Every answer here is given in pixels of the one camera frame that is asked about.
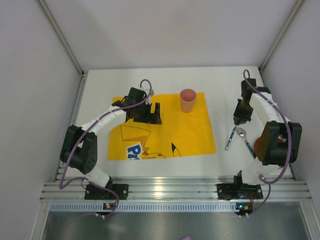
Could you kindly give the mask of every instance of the metal frame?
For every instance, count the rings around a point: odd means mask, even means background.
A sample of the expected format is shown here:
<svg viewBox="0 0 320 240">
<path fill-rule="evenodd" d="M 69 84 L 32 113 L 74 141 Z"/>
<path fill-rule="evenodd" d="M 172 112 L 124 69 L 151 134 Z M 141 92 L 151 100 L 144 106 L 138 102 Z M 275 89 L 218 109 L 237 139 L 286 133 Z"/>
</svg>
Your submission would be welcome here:
<svg viewBox="0 0 320 240">
<path fill-rule="evenodd" d="M 232 183 L 232 177 L 122 177 L 114 178 L 116 184 L 129 184 L 129 193 L 123 202 L 229 202 L 218 199 L 217 184 Z M 261 185 L 264 196 L 268 186 Z M 41 202 L 90 202 L 85 200 L 85 189 L 80 182 L 71 183 L 66 189 L 59 189 L 58 182 L 48 182 L 40 195 Z M 248 202 L 249 200 L 232 200 L 231 202 Z M 294 181 L 292 178 L 281 179 L 272 185 L 268 202 L 310 202 L 309 188 L 305 181 Z"/>
<path fill-rule="evenodd" d="M 279 33 L 277 34 L 277 36 L 275 38 L 270 50 L 266 54 L 261 66 L 259 67 L 259 71 L 260 71 L 261 75 L 264 72 L 264 70 L 266 69 L 271 57 L 273 56 L 273 54 L 277 50 L 279 44 L 281 43 L 281 41 L 285 37 L 289 27 L 292 25 L 294 19 L 298 15 L 298 13 L 299 13 L 300 9 L 302 8 L 303 4 L 305 3 L 305 1 L 306 0 L 297 0 L 295 2 L 292 10 L 289 13 L 289 16 L 287 17 L 286 21 L 284 22 L 282 28 L 280 29 Z"/>
<path fill-rule="evenodd" d="M 84 73 L 84 71 L 82 70 L 74 52 L 72 51 L 66 37 L 64 36 L 64 34 L 62 33 L 59 25 L 57 24 L 53 14 L 51 13 L 47 3 L 45 0 L 35 0 L 40 9 L 42 10 L 42 12 L 44 13 L 44 15 L 46 16 L 47 20 L 49 21 L 50 25 L 53 28 L 53 31 L 55 32 L 57 38 L 59 39 L 59 41 L 61 42 L 63 48 L 65 49 L 66 53 L 68 54 L 68 56 L 70 57 L 74 67 L 76 68 L 76 70 L 78 71 L 78 73 L 80 75 L 82 75 Z"/>
</svg>

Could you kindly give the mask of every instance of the paper cup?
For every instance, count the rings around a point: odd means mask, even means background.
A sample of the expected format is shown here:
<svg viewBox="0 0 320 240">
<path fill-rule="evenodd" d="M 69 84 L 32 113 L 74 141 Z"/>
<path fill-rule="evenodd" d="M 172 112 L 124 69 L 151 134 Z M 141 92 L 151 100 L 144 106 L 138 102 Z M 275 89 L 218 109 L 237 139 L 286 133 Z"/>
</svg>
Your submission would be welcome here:
<svg viewBox="0 0 320 240">
<path fill-rule="evenodd" d="M 185 114 L 190 113 L 197 100 L 197 93 L 192 89 L 184 89 L 180 92 L 181 111 Z"/>
</svg>

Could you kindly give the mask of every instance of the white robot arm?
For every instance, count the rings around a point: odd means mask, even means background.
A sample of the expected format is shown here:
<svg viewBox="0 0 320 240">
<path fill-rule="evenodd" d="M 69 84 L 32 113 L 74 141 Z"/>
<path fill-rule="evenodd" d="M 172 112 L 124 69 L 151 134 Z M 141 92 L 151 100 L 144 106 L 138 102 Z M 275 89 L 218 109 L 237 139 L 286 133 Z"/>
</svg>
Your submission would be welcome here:
<svg viewBox="0 0 320 240">
<path fill-rule="evenodd" d="M 103 133 L 108 133 L 128 119 L 140 123 L 162 124 L 160 103 L 155 103 L 155 111 L 151 113 L 153 94 L 151 84 L 150 89 L 147 90 L 142 88 L 141 84 L 140 89 L 132 87 L 128 96 L 125 96 L 122 101 L 114 102 L 101 116 L 82 126 L 70 126 L 65 134 L 60 160 L 66 163 L 66 167 L 79 170 L 86 176 L 86 179 L 95 185 L 108 188 L 112 184 L 112 178 L 97 164 L 97 134 L 102 129 Z"/>
<path fill-rule="evenodd" d="M 251 121 L 251 115 L 255 111 L 264 124 L 264 129 L 255 149 L 256 158 L 252 163 L 234 176 L 233 183 L 217 184 L 218 198 L 222 200 L 250 197 L 262 199 L 260 182 L 272 184 L 280 179 L 289 163 L 296 161 L 300 145 L 301 125 L 290 122 L 273 101 L 270 90 L 267 87 L 257 87 L 254 78 L 246 78 L 246 71 L 243 72 L 245 80 L 241 82 L 242 99 L 238 99 L 233 121 L 235 127 Z M 262 177 L 268 176 L 279 167 L 284 168 L 275 180 L 268 182 Z"/>
</svg>

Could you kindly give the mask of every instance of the silver spoon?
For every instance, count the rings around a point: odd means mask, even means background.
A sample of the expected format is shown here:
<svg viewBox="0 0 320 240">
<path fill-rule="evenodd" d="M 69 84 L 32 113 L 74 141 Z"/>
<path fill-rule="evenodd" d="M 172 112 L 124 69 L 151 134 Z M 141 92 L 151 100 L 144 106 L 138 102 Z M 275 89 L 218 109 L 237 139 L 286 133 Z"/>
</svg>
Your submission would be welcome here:
<svg viewBox="0 0 320 240">
<path fill-rule="evenodd" d="M 250 151 L 251 155 L 253 156 L 253 158 L 256 158 L 256 154 L 255 154 L 254 150 L 252 149 L 252 147 L 250 146 L 250 144 L 249 144 L 249 142 L 248 142 L 248 140 L 246 138 L 246 131 L 243 128 L 239 127 L 239 126 L 236 128 L 235 131 L 240 137 L 242 137 L 243 141 L 245 142 L 245 145 L 249 149 L 249 151 Z"/>
</svg>

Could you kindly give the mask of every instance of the black mounting bracket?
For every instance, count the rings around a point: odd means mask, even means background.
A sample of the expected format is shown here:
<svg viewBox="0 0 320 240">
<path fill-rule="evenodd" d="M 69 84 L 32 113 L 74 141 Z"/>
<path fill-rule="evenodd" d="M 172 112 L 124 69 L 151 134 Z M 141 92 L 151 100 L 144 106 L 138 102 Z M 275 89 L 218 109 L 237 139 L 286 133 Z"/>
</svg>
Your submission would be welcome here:
<svg viewBox="0 0 320 240">
<path fill-rule="evenodd" d="M 108 189 L 114 191 L 120 200 L 126 200 L 129 193 L 128 184 L 112 184 Z M 97 188 L 91 184 L 88 184 L 85 188 L 85 200 L 115 200 L 116 197 L 108 191 Z"/>
<path fill-rule="evenodd" d="M 216 185 L 218 199 L 263 199 L 260 185 L 249 185 L 242 182 L 241 171 L 233 177 L 233 183 L 220 183 Z"/>
</svg>

